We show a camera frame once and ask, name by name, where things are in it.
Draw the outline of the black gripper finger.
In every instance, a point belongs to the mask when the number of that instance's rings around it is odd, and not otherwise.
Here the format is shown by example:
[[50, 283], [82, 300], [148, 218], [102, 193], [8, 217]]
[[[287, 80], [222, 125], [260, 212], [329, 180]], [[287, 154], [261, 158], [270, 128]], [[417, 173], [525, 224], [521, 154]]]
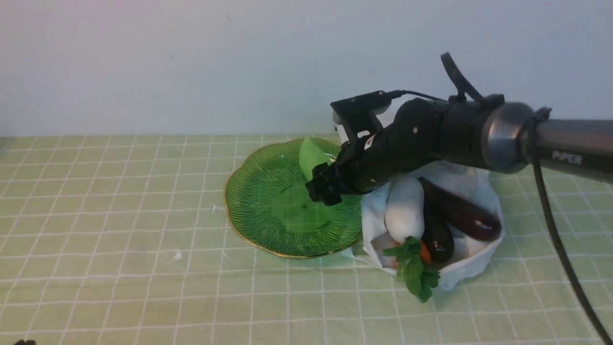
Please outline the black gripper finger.
[[336, 166], [333, 163], [322, 163], [316, 165], [312, 170], [312, 181], [314, 183], [330, 184], [336, 181]]

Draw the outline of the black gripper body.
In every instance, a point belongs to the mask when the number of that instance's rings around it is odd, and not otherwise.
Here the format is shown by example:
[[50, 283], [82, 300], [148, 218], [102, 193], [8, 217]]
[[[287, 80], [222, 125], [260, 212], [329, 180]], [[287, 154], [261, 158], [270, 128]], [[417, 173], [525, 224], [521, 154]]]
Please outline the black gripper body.
[[391, 124], [343, 144], [333, 164], [344, 195], [367, 194], [397, 175], [441, 160], [439, 129], [445, 109], [440, 98], [414, 98], [398, 108]]

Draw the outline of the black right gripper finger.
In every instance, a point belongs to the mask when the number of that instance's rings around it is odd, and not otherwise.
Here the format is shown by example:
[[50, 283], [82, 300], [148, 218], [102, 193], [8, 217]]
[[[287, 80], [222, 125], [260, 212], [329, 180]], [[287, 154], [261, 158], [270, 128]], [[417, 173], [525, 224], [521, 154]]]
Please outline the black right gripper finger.
[[345, 186], [338, 181], [311, 180], [305, 184], [309, 198], [326, 206], [339, 205], [343, 201]]

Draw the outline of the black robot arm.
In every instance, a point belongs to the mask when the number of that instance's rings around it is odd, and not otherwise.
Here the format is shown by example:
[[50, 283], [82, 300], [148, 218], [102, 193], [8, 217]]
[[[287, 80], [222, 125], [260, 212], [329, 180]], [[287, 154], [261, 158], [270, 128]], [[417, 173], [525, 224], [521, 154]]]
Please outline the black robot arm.
[[433, 161], [501, 174], [525, 166], [612, 182], [611, 120], [550, 119], [495, 94], [482, 101], [442, 100], [418, 92], [383, 126], [377, 111], [407, 91], [376, 91], [331, 103], [348, 137], [333, 163], [313, 168], [306, 189], [312, 201], [332, 206], [343, 195], [365, 195]]

